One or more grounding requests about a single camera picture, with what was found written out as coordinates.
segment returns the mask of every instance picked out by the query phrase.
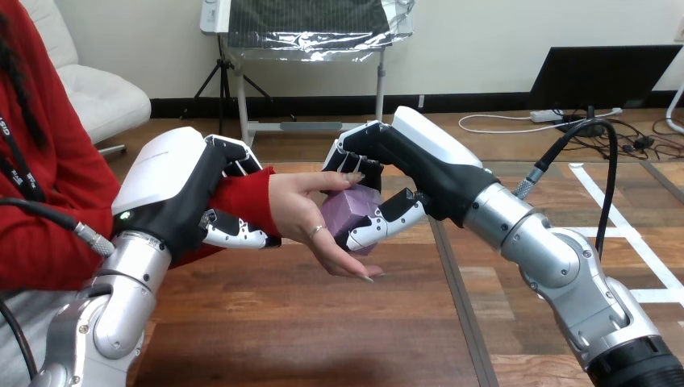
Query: fingernail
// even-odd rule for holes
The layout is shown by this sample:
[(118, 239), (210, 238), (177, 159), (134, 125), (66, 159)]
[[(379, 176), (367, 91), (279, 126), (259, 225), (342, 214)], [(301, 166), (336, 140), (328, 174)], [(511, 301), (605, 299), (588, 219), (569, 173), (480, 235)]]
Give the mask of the fingernail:
[(351, 181), (352, 183), (358, 183), (359, 181), (365, 179), (365, 174), (360, 172), (345, 173), (344, 179), (346, 181)]

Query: tripod stand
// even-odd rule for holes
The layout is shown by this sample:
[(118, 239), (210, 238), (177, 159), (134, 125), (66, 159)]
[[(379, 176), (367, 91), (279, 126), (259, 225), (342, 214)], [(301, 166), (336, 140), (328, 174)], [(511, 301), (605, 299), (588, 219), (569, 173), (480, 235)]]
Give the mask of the tripod stand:
[[(223, 135), (223, 96), (225, 95), (226, 99), (230, 99), (231, 97), (231, 91), (228, 86), (228, 69), (235, 70), (235, 65), (233, 65), (233, 63), (231, 63), (229, 60), (224, 59), (223, 47), (221, 46), (221, 36), (219, 35), (217, 39), (219, 41), (219, 59), (216, 60), (216, 66), (214, 66), (214, 69), (211, 70), (211, 73), (209, 73), (209, 77), (206, 78), (204, 83), (202, 83), (202, 87), (200, 87), (198, 92), (194, 95), (193, 104), (197, 104), (200, 94), (202, 94), (206, 86), (209, 85), (209, 82), (214, 77), (216, 72), (221, 70), (221, 85), (219, 91), (219, 135)], [(249, 79), (249, 77), (246, 75), (242, 74), (241, 76), (247, 81), (248, 84), (252, 85), (256, 91), (263, 95), (268, 103), (273, 104), (273, 97), (266, 93), (261, 87), (259, 87), (259, 85), (254, 83), (254, 81)], [(185, 108), (183, 110), (183, 115), (181, 115), (181, 119), (185, 119), (187, 115), (188, 109)], [(288, 115), (292, 121), (297, 121), (297, 117), (295, 117), (293, 114)]]

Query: purple polyhedron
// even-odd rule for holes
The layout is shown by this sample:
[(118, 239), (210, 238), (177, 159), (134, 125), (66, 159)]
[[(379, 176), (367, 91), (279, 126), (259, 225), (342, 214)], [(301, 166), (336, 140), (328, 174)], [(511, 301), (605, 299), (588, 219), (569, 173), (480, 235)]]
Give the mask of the purple polyhedron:
[[(333, 236), (338, 236), (350, 232), (366, 215), (373, 216), (381, 203), (382, 196), (376, 189), (354, 185), (350, 189), (331, 193), (323, 202), (321, 213), (327, 229)], [(352, 253), (367, 256), (375, 244)]]

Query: person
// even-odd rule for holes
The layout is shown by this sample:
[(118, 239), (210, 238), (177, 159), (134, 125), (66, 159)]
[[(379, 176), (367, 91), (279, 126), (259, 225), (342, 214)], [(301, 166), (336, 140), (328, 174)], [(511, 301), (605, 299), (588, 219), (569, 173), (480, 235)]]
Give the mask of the person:
[[(19, 0), (0, 2), (0, 118), (0, 197), (42, 202), (111, 236), (111, 203), (119, 181), (90, 142)], [(280, 174), (266, 168), (222, 179), (210, 206), (271, 235), (304, 243), (331, 275), (373, 281), (382, 269), (363, 265), (339, 248), (309, 198), (310, 192), (347, 189), (361, 178), (358, 173)], [(218, 250), (204, 246), (174, 267)], [(72, 233), (13, 206), (0, 206), (0, 299), (15, 313), (38, 368), (50, 320), (100, 262)], [(29, 384), (19, 346), (4, 320), (0, 359), (3, 386)]]

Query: woman's hand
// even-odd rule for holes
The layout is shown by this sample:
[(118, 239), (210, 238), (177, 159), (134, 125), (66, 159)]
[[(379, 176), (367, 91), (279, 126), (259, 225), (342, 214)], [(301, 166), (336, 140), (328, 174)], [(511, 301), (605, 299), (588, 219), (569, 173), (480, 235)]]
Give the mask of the woman's hand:
[(269, 201), (273, 222), (281, 235), (307, 245), (328, 273), (373, 282), (371, 278), (383, 274), (381, 268), (364, 266), (352, 258), (337, 246), (327, 228), (321, 228), (311, 236), (318, 226), (325, 226), (325, 221), (318, 206), (311, 200), (310, 193), (340, 191), (362, 179), (360, 173), (274, 174), (269, 182)]

